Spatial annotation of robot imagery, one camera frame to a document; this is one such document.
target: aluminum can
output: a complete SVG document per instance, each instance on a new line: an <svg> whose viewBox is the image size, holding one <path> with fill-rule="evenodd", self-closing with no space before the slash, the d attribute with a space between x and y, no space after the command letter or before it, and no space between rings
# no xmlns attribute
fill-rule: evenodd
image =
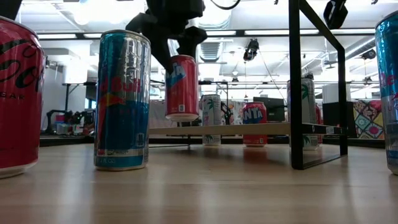
<svg viewBox="0 0 398 224"><path fill-rule="evenodd" d="M317 114L315 109L315 92L314 84L310 78L301 79L301 94L302 94L302 122L316 124ZM287 82L287 118L290 122L291 110L290 110L290 81ZM289 145L291 146L291 138L289 136ZM317 135L306 135L303 134L303 149L315 150L318 147L318 136Z"/></svg>
<svg viewBox="0 0 398 224"><path fill-rule="evenodd" d="M398 175L398 11L376 26L375 36L387 166Z"/></svg>
<svg viewBox="0 0 398 224"><path fill-rule="evenodd" d="M100 170L148 162L150 42L125 30L101 36L94 163Z"/></svg>
<svg viewBox="0 0 398 224"><path fill-rule="evenodd" d="M166 118L190 122L199 117L198 67L187 55L171 58L173 72L166 73Z"/></svg>
<svg viewBox="0 0 398 224"><path fill-rule="evenodd" d="M0 178L39 158L44 68L35 32L0 17Z"/></svg>
<svg viewBox="0 0 398 224"><path fill-rule="evenodd" d="M322 124L322 119L321 119L321 108L318 106L318 103L315 103L315 113L317 115L317 124ZM318 143L322 143L322 135L318 135Z"/></svg>
<svg viewBox="0 0 398 224"><path fill-rule="evenodd" d="M267 123L267 109L263 102L245 103L243 106L243 124ZM247 147L262 147L267 144L265 134L244 134L243 144Z"/></svg>
<svg viewBox="0 0 398 224"><path fill-rule="evenodd" d="M221 98L219 95L205 95L202 100L202 124L204 126L221 125ZM203 135L202 142L206 146L221 144L220 135Z"/></svg>

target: ceiling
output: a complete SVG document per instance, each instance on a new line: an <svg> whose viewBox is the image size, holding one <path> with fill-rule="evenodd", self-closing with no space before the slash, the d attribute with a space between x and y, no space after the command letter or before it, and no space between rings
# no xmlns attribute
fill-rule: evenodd
<svg viewBox="0 0 398 224"><path fill-rule="evenodd" d="M94 4L95 0L85 0L87 7L75 2L63 1L33 1L24 0L17 17L17 21L35 30L37 33L68 33L68 32L103 32L111 29L123 29L126 24L138 12L143 12L146 8L144 0L116 1L103 0L103 4ZM222 5L231 5L233 0L215 0ZM206 11L202 18L195 19L192 24L207 28L205 25L209 21L228 20L228 26L224 29L288 29L288 1L279 1L274 5L274 0L242 0L233 10L226 12L217 9L208 0L205 1ZM328 1L308 0L315 12L322 17L323 10ZM398 1L379 0L375 5L371 0L349 0L346 3L349 14L345 20L343 28L373 28L386 15L398 10ZM302 29L314 29L308 19L300 15L300 27ZM358 45L363 41L363 36L337 36L339 42L347 49L354 44ZM90 41L90 55L98 57L99 41ZM287 81L289 79L289 38L288 37L260 37L258 38L260 54L248 63L243 62L243 52L245 46L250 41L249 37L224 37L221 45L220 59L221 64L201 64L201 78L212 80L231 80L233 71L237 71L239 81L269 81L269 74L275 81ZM48 44L51 47L65 47L74 45L74 40L63 42L60 46L54 41ZM302 37L302 65L313 62L310 71L315 76L315 80L335 81L337 79L337 69L327 70L327 65L322 62L328 60L328 55L335 49L325 43L323 37ZM376 60L357 59L356 57L346 62L347 80L361 81L366 75L377 72ZM152 58L151 78L162 80L158 75L159 63Z"/></svg>

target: wooden table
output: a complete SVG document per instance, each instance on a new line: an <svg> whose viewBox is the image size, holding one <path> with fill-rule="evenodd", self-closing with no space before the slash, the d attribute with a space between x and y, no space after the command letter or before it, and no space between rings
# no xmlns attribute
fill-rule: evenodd
<svg viewBox="0 0 398 224"><path fill-rule="evenodd" d="M43 147L28 173L0 180L0 223L398 223L380 149L298 171L285 145L154 148L146 169L100 172L92 148Z"/></svg>

